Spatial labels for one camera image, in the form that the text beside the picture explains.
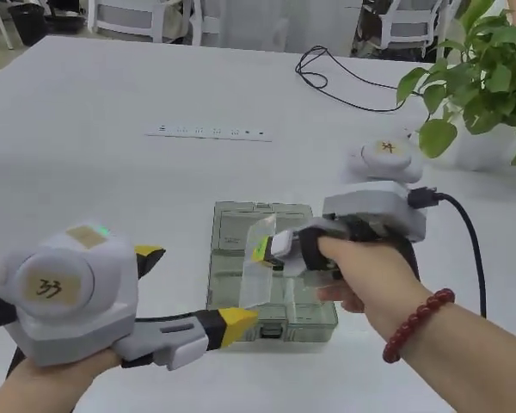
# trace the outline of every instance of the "black cable on table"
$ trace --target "black cable on table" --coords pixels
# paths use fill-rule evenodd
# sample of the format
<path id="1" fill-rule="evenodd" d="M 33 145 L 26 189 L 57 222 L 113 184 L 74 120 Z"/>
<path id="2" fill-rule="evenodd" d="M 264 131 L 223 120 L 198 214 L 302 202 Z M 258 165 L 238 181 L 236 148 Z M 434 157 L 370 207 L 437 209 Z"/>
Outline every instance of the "black cable on table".
<path id="1" fill-rule="evenodd" d="M 469 214 L 459 201 L 448 194 L 438 192 L 436 188 L 415 188 L 408 193 L 408 205 L 414 209 L 423 209 L 435 207 L 441 200 L 446 200 L 452 204 L 458 213 L 460 213 L 466 224 L 466 229 L 470 234 L 470 241 L 472 242 L 472 250 L 474 251 L 474 260 L 476 262 L 476 272 L 478 273 L 478 287 L 480 289 L 480 315 L 484 318 L 488 317 L 488 299 L 485 287 L 485 274 L 483 273 L 482 252 L 480 251 L 480 243 L 476 234 L 476 229 L 472 224 Z"/>
<path id="2" fill-rule="evenodd" d="M 312 55 L 312 53 L 315 53 L 315 52 L 318 52 L 318 54 L 313 55 L 313 57 L 311 59 L 309 59 L 310 55 Z M 330 57 L 331 60 L 333 60 L 337 65 L 339 65 L 346 73 L 348 73 L 349 75 L 355 77 L 356 79 L 360 80 L 363 83 L 370 84 L 371 86 L 377 86 L 379 88 L 386 88 L 386 89 L 397 90 L 397 87 L 395 87 L 395 86 L 389 86 L 387 84 L 372 82 L 372 81 L 364 79 L 363 77 L 361 77 L 361 76 L 355 74 L 354 72 L 350 71 L 337 58 L 335 58 L 329 52 L 328 48 L 325 47 L 325 46 L 313 46 L 308 52 L 306 52 L 306 53 L 304 53 L 302 55 L 302 57 L 298 61 L 298 64 L 294 68 L 294 71 L 312 89 L 317 90 L 318 92 L 323 93 L 324 95 L 330 97 L 331 99 L 334 99 L 334 100 L 336 100 L 336 101 L 338 101 L 340 103 L 348 105 L 351 108 L 356 108 L 356 109 L 359 109 L 359 110 L 365 110 L 366 112 L 373 112 L 373 113 L 377 113 L 377 114 L 387 114 L 387 113 L 391 113 L 391 112 L 396 112 L 397 110 L 399 110 L 405 104 L 405 101 L 403 101 L 399 105 L 397 105 L 395 108 L 392 108 L 392 109 L 366 108 L 364 106 L 360 106 L 357 103 L 352 103 L 352 102 L 346 101 L 346 100 L 344 100 L 344 99 L 342 99 L 342 98 L 340 98 L 338 96 L 334 96 L 334 95 L 330 94 L 329 92 L 324 90 L 327 87 L 327 85 L 329 84 L 329 80 L 327 79 L 327 77 L 325 75 L 323 75 L 321 73 L 314 72 L 314 71 L 305 71 L 304 70 L 309 64 L 311 64 L 315 60 L 321 58 L 323 55 L 327 55 L 328 57 Z M 319 77 L 322 80 L 322 83 L 321 84 L 314 84 L 310 80 L 311 77 Z M 421 96 L 421 94 L 419 94 L 417 92 L 413 92 L 412 95 L 413 96 Z"/>
<path id="3" fill-rule="evenodd" d="M 470 241 L 472 242 L 472 250 L 474 252 L 474 260 L 476 262 L 476 271 L 478 273 L 478 287 L 480 288 L 480 315 L 484 318 L 487 318 L 488 304 L 485 287 L 485 274 L 483 273 L 482 252 L 480 251 L 480 243 L 478 241 L 478 236 L 476 235 L 476 229 L 472 224 L 472 220 L 470 219 L 469 214 L 466 212 L 466 210 L 464 210 L 464 207 L 458 200 L 448 194 L 441 192 L 437 192 L 435 196 L 438 200 L 446 200 L 452 204 L 455 209 L 457 209 L 458 213 L 463 218 L 468 233 L 470 234 Z"/>

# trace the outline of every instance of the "wrist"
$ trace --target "wrist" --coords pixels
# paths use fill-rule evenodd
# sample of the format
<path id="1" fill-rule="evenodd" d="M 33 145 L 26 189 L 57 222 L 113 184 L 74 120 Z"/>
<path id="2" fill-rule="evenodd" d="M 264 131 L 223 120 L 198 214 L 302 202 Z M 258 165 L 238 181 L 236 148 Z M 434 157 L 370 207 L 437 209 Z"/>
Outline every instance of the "wrist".
<path id="1" fill-rule="evenodd" d="M 31 388 L 52 388 L 57 392 L 84 392 L 95 379 L 93 372 L 77 364 L 37 367 L 30 360 L 24 360 L 8 377 L 7 382 Z"/>
<path id="2" fill-rule="evenodd" d="M 371 326 L 387 342 L 397 329 L 423 305 L 432 293 L 421 283 L 403 291 L 393 292 L 378 305 L 365 305 L 365 315 Z"/>
<path id="3" fill-rule="evenodd" d="M 69 383 L 55 375 L 11 374 L 0 387 L 0 412 L 57 413 L 72 411 L 91 379 Z"/>

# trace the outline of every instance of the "table surface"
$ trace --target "table surface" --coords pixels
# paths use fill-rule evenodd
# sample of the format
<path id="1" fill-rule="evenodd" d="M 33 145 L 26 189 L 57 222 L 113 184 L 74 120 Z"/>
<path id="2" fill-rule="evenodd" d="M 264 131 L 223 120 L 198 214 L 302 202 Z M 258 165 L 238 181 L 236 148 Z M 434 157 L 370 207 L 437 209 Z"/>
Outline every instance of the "table surface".
<path id="1" fill-rule="evenodd" d="M 140 283 L 138 314 L 203 307 L 217 200 L 302 202 L 321 212 L 344 161 L 368 139 L 401 138 L 421 103 L 368 114 L 332 102 L 294 74 L 297 55 L 49 37 L 0 71 L 0 257 L 85 218 L 167 255 Z M 411 64 L 345 59 L 370 80 L 396 84 Z M 332 63 L 316 68 L 339 96 L 376 108 L 394 92 Z M 273 143 L 146 137 L 160 123 L 256 127 Z M 495 175 L 426 168 L 421 182 L 455 195 L 482 244 L 489 316 L 516 334 L 516 170 Z M 478 307 L 470 240 L 447 205 L 428 214 L 416 247 L 425 284 L 452 287 Z M 237 344 L 175 372 L 106 373 L 77 411 L 445 412 L 362 316 L 339 311 L 325 345 Z M 0 330 L 0 383 L 14 344 Z"/>

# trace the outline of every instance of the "green plant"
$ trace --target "green plant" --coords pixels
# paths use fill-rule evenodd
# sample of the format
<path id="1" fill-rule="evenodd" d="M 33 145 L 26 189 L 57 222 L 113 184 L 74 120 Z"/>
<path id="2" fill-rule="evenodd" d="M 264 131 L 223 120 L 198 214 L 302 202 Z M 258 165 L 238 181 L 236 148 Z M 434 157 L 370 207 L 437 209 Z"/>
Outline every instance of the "green plant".
<path id="1" fill-rule="evenodd" d="M 463 2 L 460 9 L 462 9 L 464 6 L 467 7 L 463 14 L 459 17 L 459 21 L 463 25 L 464 30 L 468 32 L 474 23 L 488 12 L 491 6 L 493 6 L 494 2 L 495 0 L 468 0 Z"/>
<path id="2" fill-rule="evenodd" d="M 452 121 L 458 115 L 473 135 L 501 123 L 516 127 L 516 27 L 507 14 L 505 10 L 477 19 L 463 43 L 448 40 L 439 45 L 460 54 L 457 65 L 440 59 L 430 69 L 413 69 L 400 81 L 398 103 L 419 86 L 428 109 L 419 131 L 419 145 L 427 156 L 438 157 L 457 137 Z"/>

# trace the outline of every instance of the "cable connector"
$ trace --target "cable connector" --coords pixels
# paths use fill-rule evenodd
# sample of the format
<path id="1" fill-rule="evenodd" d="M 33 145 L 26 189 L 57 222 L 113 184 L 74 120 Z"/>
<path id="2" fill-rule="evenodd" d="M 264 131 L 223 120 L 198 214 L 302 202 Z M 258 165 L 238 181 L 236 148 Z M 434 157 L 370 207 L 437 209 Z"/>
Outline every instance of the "cable connector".
<path id="1" fill-rule="evenodd" d="M 441 200 L 437 188 L 411 189 L 407 195 L 407 203 L 414 209 L 436 207 Z"/>

